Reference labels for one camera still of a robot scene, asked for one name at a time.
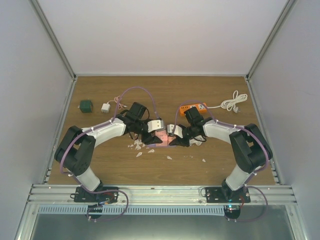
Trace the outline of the purple power strip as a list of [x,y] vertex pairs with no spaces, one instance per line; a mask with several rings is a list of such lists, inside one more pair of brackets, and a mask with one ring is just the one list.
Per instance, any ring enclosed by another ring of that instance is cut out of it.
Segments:
[[149,144],[149,148],[173,148],[170,143],[174,140],[174,137],[168,137],[167,140],[163,140],[162,143]]

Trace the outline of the pink cube socket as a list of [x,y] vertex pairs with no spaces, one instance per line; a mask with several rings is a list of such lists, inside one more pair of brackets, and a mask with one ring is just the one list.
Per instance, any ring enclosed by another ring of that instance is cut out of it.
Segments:
[[155,135],[159,137],[162,141],[166,141],[168,139],[168,134],[166,130],[156,131]]

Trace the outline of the green cube plug adapter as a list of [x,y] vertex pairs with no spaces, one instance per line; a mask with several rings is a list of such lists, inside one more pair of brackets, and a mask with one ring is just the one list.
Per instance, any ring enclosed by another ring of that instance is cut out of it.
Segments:
[[93,103],[89,99],[81,100],[78,108],[82,113],[92,113],[93,112]]

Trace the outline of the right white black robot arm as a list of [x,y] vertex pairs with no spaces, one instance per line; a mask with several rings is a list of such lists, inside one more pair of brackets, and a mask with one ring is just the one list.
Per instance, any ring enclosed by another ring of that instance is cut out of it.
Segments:
[[236,125],[221,122],[213,116],[204,118],[197,108],[184,112],[189,126],[169,124],[167,133],[175,139],[171,146],[189,147],[190,140],[199,136],[205,141],[215,138],[231,145],[236,165],[222,181],[221,196],[228,203],[234,202],[245,190],[245,185],[258,172],[268,167],[273,152],[257,125]]

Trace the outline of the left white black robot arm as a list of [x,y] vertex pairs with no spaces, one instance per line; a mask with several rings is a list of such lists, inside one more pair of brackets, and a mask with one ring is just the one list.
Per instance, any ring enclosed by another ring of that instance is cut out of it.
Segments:
[[156,136],[156,131],[165,128],[164,121],[160,117],[155,120],[143,119],[148,111],[144,105],[134,102],[130,109],[101,124],[86,128],[74,125],[67,130],[55,151],[54,159],[60,164],[63,174],[75,178],[84,187],[85,195],[90,201],[98,202],[103,197],[102,181],[91,169],[96,147],[126,134],[131,137],[133,133],[140,136],[145,145],[162,142]]

